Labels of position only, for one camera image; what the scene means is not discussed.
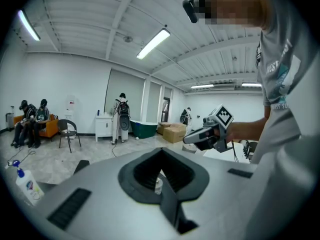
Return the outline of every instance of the doorway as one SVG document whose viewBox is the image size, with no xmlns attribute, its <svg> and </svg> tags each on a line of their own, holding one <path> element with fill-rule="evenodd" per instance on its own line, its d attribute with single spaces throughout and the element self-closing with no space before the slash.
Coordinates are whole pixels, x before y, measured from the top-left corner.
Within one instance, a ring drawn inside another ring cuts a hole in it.
<svg viewBox="0 0 320 240">
<path fill-rule="evenodd" d="M 168 122 L 170 99 L 163 97 L 161 122 Z"/>
</svg>

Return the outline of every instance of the spray bottle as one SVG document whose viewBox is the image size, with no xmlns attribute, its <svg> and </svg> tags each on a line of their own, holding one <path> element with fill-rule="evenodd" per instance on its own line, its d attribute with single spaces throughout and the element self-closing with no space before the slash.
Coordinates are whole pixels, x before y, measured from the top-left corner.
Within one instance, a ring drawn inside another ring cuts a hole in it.
<svg viewBox="0 0 320 240">
<path fill-rule="evenodd" d="M 12 166 L 17 168 L 18 177 L 16 178 L 15 183 L 22 190 L 24 195 L 28 198 L 31 204 L 34 206 L 36 203 L 45 195 L 44 192 L 39 187 L 38 183 L 35 181 L 31 171 L 23 171 L 19 168 L 20 161 L 14 160 Z"/>
</svg>

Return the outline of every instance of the fluorescent light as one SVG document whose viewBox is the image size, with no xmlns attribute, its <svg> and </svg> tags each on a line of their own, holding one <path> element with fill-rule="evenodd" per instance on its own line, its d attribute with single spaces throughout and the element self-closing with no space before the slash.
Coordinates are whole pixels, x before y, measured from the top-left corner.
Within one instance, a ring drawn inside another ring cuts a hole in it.
<svg viewBox="0 0 320 240">
<path fill-rule="evenodd" d="M 203 85 L 191 86 L 192 89 L 195 89 L 195 88 L 209 88 L 209 87 L 214 87 L 214 85 L 213 84 L 203 84 Z"/>
<path fill-rule="evenodd" d="M 33 39 L 36 41 L 40 41 L 40 37 L 38 36 L 34 28 L 31 26 L 29 20 L 27 19 L 27 17 L 25 16 L 22 10 L 18 12 L 18 16 L 22 21 L 23 25 L 25 26 L 25 28 L 29 31 L 30 35 L 33 37 Z"/>
<path fill-rule="evenodd" d="M 158 34 L 139 52 L 136 56 L 142 60 L 148 53 L 150 53 L 158 44 L 170 36 L 170 32 L 165 28 L 161 29 Z"/>
<path fill-rule="evenodd" d="M 244 82 L 242 83 L 242 87 L 261 87 L 261 83 L 253 83 L 253 82 Z"/>
</svg>

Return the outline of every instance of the gray t-shirt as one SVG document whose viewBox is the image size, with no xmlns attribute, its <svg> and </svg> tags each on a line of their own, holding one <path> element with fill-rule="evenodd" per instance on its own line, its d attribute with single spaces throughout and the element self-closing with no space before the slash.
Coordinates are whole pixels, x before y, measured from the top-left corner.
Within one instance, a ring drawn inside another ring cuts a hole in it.
<svg viewBox="0 0 320 240">
<path fill-rule="evenodd" d="M 289 0 L 270 1 L 274 13 L 269 29 L 261 32 L 257 80 L 262 84 L 263 105 L 271 107 L 271 113 L 252 157 L 255 164 L 263 154 L 299 138 L 301 133 L 286 96 L 304 76 L 319 50 L 295 6 Z"/>
</svg>

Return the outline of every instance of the man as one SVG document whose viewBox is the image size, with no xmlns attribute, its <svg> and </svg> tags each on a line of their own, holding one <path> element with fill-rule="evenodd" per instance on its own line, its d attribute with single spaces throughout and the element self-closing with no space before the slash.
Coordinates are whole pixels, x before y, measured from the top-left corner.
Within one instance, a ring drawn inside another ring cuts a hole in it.
<svg viewBox="0 0 320 240">
<path fill-rule="evenodd" d="M 181 116 L 180 116 L 180 122 L 183 123 L 188 127 L 188 121 L 191 120 L 191 114 L 190 114 L 191 108 L 188 107 L 187 109 L 184 109 Z"/>
<path fill-rule="evenodd" d="M 119 136 L 119 127 L 120 127 L 120 114 L 119 114 L 119 105 L 121 103 L 128 103 L 127 99 L 126 99 L 126 94 L 124 94 L 123 92 L 120 94 L 119 98 L 115 99 L 114 103 L 113 103 L 113 122 L 112 122 L 112 141 L 111 144 L 115 145 L 116 144 L 116 140 L 118 140 L 118 136 Z M 123 130 L 120 127 L 121 130 L 121 142 L 124 143 L 126 140 L 128 140 L 128 132 L 129 130 Z"/>
<path fill-rule="evenodd" d="M 28 102 L 25 99 L 21 101 L 19 109 L 23 111 L 23 119 L 15 125 L 14 139 L 11 143 L 11 147 L 14 146 L 15 148 L 25 144 L 25 138 L 28 134 L 28 128 L 30 126 L 30 119 L 35 116 L 33 107 L 28 105 Z"/>
<path fill-rule="evenodd" d="M 31 121 L 29 127 L 29 144 L 28 148 L 31 148 L 34 145 L 34 148 L 37 149 L 41 145 L 40 138 L 39 138 L 39 131 L 46 128 L 46 123 L 50 122 L 50 113 L 47 108 L 47 100 L 41 100 L 40 107 Z"/>
<path fill-rule="evenodd" d="M 200 0 L 198 5 L 206 5 L 199 11 L 214 24 L 261 28 L 257 79 L 262 84 L 264 117 L 231 123 L 227 130 L 227 142 L 259 141 L 251 161 L 257 164 L 263 154 L 299 138 L 286 96 L 308 70 L 319 44 L 289 0 Z"/>
</svg>

